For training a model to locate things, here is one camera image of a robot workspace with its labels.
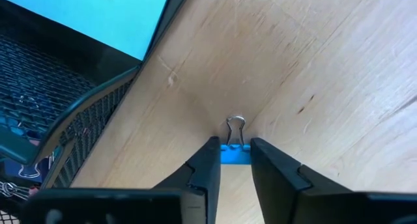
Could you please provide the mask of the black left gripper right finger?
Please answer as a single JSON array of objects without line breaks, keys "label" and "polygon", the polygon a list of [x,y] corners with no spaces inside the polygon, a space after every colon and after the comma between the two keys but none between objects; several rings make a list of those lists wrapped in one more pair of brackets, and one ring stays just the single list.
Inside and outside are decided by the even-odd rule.
[{"label": "black left gripper right finger", "polygon": [[416,195],[353,191],[261,138],[252,175],[265,223],[415,223]]}]

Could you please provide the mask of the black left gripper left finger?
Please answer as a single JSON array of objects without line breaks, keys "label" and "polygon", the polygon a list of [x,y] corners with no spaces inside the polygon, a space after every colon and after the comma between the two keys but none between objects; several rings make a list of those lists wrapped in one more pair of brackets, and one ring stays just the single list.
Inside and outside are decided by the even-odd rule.
[{"label": "black left gripper left finger", "polygon": [[50,188],[23,206],[22,223],[214,223],[220,140],[209,140],[151,189]]}]

